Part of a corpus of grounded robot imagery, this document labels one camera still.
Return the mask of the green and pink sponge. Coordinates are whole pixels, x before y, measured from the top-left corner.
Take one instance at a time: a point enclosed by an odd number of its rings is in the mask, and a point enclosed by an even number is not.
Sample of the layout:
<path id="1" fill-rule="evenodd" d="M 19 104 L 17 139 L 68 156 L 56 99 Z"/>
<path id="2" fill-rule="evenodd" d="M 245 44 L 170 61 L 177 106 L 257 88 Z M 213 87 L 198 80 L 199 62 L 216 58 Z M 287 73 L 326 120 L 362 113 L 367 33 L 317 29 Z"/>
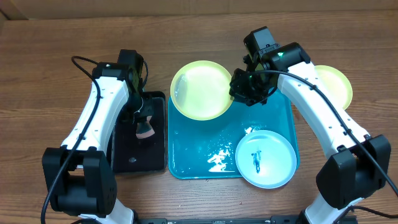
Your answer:
<path id="1" fill-rule="evenodd" d="M 155 134 L 153 127 L 150 125 L 151 118 L 152 116 L 147 116 L 144 121 L 137 123 L 136 137 L 138 139 L 149 138 Z"/>

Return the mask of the yellow plate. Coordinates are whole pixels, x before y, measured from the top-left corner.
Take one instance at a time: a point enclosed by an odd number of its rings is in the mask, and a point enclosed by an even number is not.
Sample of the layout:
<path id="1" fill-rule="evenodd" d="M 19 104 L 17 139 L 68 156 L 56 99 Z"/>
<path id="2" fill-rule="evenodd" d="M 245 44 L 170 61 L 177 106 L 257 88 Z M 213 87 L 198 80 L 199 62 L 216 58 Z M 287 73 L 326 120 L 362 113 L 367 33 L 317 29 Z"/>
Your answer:
<path id="1" fill-rule="evenodd" d="M 315 70 L 335 101 L 346 110 L 353 99 L 353 89 L 348 78 L 341 71 L 327 65 L 316 65 Z"/>
<path id="2" fill-rule="evenodd" d="M 211 120 L 226 112 L 233 102 L 230 81 L 229 71 L 216 62 L 190 62 L 174 75 L 170 97 L 184 116 L 197 121 Z"/>

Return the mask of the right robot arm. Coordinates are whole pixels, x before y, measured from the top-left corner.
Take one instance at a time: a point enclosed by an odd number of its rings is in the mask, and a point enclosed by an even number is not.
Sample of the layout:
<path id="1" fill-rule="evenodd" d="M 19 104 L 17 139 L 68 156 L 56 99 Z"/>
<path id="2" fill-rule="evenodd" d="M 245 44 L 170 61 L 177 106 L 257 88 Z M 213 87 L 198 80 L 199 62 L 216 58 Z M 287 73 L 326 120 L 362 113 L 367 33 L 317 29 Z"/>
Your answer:
<path id="1" fill-rule="evenodd" d="M 230 83 L 235 101 L 266 104 L 280 91 L 298 109 L 318 138 L 325 165 L 317 174 L 319 194 L 298 215 L 273 216 L 271 222 L 356 223 L 350 211 L 362 199 L 385 185 L 391 145 L 382 135 L 373 137 L 331 98 L 318 78 L 310 56 L 296 42 L 279 45 L 270 30 L 261 27 L 244 38 L 246 69 L 236 69 Z"/>

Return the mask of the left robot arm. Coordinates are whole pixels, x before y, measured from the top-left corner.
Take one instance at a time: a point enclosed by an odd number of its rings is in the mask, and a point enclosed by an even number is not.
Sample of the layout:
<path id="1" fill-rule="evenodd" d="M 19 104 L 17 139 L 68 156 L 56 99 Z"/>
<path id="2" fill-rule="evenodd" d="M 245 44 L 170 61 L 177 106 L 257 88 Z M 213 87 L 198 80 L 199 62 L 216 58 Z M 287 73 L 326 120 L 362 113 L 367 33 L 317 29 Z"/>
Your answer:
<path id="1" fill-rule="evenodd" d="M 45 223 L 48 207 L 79 217 L 79 223 L 136 223 L 137 215 L 117 198 L 117 183 L 109 163 L 108 144 L 121 119 L 136 124 L 136 137 L 154 134 L 150 119 L 152 98 L 143 96 L 147 63 L 135 50 L 122 49 L 118 60 L 96 62 L 91 92 L 68 137 L 59 148 L 46 148 L 42 167 L 47 196 L 40 214 Z"/>

